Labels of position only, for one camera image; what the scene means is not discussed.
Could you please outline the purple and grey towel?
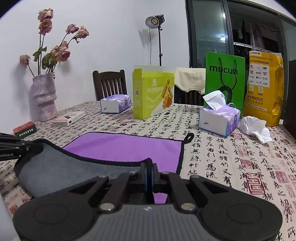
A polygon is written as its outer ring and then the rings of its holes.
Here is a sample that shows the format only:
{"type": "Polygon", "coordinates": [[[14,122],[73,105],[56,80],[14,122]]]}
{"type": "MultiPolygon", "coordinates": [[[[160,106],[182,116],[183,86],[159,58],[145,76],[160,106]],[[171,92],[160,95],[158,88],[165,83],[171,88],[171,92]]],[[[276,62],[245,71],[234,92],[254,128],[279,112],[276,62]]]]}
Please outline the purple and grey towel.
{"type": "Polygon", "coordinates": [[[21,187],[33,197],[41,197],[106,174],[115,179],[119,174],[139,171],[150,158],[160,172],[179,174],[185,145],[194,138],[189,133],[183,140],[169,140],[127,134],[90,132],[65,147],[45,139],[33,143],[43,147],[38,154],[27,153],[15,163],[14,172],[21,187]]]}

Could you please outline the red and green box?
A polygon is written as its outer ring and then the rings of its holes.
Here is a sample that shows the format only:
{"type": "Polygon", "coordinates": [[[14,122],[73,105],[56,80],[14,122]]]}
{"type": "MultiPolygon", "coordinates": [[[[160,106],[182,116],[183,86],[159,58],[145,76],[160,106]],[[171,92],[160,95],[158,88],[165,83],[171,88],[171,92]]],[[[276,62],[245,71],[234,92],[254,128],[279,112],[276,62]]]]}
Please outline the red and green box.
{"type": "Polygon", "coordinates": [[[13,129],[13,134],[19,138],[26,138],[36,132],[37,132],[36,125],[32,121],[29,121],[13,129]]]}

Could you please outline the white flat product box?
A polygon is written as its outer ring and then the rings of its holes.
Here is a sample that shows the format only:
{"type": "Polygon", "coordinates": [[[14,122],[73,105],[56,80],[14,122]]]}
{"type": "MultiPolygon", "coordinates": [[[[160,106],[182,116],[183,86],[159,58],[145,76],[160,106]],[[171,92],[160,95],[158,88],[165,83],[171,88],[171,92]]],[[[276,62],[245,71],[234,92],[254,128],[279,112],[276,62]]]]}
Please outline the white flat product box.
{"type": "Polygon", "coordinates": [[[52,121],[53,126],[69,126],[85,116],[84,111],[71,111],[52,121]]]}

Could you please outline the calligraphy print tablecloth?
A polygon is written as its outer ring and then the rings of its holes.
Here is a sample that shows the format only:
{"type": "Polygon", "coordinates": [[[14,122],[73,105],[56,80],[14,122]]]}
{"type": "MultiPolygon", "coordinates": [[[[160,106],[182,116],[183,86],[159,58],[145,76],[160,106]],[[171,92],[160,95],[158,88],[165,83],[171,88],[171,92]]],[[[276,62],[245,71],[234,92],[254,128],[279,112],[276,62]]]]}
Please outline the calligraphy print tablecloth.
{"type": "Polygon", "coordinates": [[[276,240],[295,240],[295,139],[283,126],[270,128],[273,141],[260,144],[239,130],[226,138],[201,130],[199,108],[193,105],[177,104],[146,120],[134,118],[132,109],[103,114],[97,101],[72,110],[85,111],[85,117],[69,127],[37,123],[37,132],[29,140],[45,138],[65,147],[78,137],[98,132],[173,140],[193,133],[194,139],[185,146],[180,176],[199,175],[273,203],[283,219],[276,240]]]}

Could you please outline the pink glitter vase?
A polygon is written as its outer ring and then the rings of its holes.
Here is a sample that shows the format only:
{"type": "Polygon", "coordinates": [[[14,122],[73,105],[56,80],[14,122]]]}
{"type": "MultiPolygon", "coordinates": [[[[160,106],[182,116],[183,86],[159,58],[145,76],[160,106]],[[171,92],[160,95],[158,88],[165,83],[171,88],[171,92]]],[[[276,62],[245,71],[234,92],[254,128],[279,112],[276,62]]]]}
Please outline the pink glitter vase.
{"type": "Polygon", "coordinates": [[[37,105],[39,121],[48,121],[57,116],[55,100],[55,73],[50,72],[33,78],[33,99],[37,105]]]}

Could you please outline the crumpled white tissue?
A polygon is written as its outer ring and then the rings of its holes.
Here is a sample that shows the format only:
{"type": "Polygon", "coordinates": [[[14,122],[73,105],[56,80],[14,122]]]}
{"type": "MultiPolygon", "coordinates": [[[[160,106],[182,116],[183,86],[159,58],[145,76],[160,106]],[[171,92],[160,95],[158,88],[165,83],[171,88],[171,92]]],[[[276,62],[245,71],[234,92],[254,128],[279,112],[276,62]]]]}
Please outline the crumpled white tissue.
{"type": "Polygon", "coordinates": [[[256,137],[261,144],[265,144],[273,141],[265,124],[265,120],[260,120],[253,116],[245,116],[240,122],[239,129],[248,136],[256,137]]]}

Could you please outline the right purple tissue pack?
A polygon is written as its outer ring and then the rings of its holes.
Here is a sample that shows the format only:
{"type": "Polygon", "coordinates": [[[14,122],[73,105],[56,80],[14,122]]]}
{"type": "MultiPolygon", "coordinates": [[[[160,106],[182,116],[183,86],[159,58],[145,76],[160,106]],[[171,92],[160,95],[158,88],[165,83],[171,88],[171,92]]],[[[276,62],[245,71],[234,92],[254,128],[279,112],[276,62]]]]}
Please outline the right purple tissue pack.
{"type": "Polygon", "coordinates": [[[225,96],[215,90],[203,96],[207,106],[200,108],[198,127],[227,137],[239,123],[240,110],[231,102],[226,104],[225,96]]]}

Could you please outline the purple tissue pack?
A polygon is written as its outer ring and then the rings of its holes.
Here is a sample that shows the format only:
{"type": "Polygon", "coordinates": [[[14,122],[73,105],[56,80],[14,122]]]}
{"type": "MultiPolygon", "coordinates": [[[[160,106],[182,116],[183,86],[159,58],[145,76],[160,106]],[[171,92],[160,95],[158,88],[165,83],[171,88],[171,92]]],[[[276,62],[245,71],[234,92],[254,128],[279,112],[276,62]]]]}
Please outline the purple tissue pack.
{"type": "Polygon", "coordinates": [[[132,105],[129,95],[115,94],[100,100],[102,113],[121,113],[132,105]]]}
{"type": "Polygon", "coordinates": [[[227,137],[239,123],[240,110],[231,102],[226,104],[225,96],[215,90],[203,96],[207,106],[200,108],[198,127],[227,137]]]}

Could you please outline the left purple tissue pack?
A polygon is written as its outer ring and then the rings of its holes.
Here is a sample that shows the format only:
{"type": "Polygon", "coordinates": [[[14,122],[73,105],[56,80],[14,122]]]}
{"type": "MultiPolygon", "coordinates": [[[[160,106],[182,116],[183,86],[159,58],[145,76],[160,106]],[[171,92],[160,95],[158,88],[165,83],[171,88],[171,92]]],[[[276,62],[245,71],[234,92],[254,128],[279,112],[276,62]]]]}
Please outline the left purple tissue pack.
{"type": "Polygon", "coordinates": [[[132,105],[129,95],[115,94],[100,100],[102,113],[121,113],[132,105]]]}

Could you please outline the dark wooden chair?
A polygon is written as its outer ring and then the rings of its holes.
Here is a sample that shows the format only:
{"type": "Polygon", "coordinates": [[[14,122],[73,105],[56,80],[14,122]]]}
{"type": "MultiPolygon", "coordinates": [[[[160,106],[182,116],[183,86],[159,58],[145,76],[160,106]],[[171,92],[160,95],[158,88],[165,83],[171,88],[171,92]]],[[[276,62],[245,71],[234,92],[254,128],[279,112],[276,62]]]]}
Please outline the dark wooden chair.
{"type": "Polygon", "coordinates": [[[92,76],[97,101],[115,94],[127,95],[124,70],[120,70],[119,72],[99,72],[95,70],[92,76]]]}

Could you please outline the yellow paper bag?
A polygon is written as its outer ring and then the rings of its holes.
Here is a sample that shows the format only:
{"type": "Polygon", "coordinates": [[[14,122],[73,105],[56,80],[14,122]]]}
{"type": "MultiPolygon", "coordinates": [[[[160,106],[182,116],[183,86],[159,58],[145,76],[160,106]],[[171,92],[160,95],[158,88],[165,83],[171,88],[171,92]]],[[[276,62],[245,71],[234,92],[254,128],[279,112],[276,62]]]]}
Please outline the yellow paper bag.
{"type": "Polygon", "coordinates": [[[274,53],[250,51],[243,115],[264,120],[269,127],[279,125],[284,91],[282,57],[274,53]]]}

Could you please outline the dark chair under cloth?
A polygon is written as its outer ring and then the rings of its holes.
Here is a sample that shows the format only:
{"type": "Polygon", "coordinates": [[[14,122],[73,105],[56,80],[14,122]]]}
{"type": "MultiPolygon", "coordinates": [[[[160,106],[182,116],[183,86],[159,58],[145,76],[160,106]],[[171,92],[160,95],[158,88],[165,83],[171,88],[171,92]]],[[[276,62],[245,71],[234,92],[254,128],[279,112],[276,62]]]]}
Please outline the dark chair under cloth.
{"type": "Polygon", "coordinates": [[[195,90],[185,92],[179,89],[176,85],[174,87],[174,103],[176,104],[189,104],[203,106],[203,95],[195,90]]]}

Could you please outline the lime green snack box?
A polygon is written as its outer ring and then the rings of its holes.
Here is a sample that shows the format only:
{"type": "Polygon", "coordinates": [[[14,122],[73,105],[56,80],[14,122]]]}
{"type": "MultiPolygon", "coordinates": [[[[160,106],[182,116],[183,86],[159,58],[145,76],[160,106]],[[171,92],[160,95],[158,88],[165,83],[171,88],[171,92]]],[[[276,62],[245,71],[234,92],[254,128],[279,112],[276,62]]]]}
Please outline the lime green snack box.
{"type": "Polygon", "coordinates": [[[132,73],[133,115],[144,120],[174,107],[175,78],[165,67],[135,65],[132,73]]]}

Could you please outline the green mucun paper bag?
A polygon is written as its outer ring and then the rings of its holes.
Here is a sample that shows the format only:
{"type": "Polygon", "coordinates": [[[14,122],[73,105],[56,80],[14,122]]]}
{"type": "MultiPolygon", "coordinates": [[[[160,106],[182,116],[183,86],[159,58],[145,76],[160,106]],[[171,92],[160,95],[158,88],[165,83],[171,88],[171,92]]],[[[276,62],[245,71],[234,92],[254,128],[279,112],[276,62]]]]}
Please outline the green mucun paper bag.
{"type": "Polygon", "coordinates": [[[245,58],[209,52],[206,54],[205,94],[221,91],[226,103],[242,111],[245,88],[245,58]]]}

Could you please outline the black framed glass door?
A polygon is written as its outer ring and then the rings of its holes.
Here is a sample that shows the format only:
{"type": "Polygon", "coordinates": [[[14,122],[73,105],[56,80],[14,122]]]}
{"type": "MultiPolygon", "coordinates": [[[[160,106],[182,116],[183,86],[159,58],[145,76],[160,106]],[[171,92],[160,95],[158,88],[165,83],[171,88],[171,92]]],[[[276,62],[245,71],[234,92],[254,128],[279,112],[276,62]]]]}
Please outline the black framed glass door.
{"type": "Polygon", "coordinates": [[[295,60],[295,20],[253,1],[186,1],[189,66],[205,67],[208,52],[247,58],[250,50],[295,60]]]}

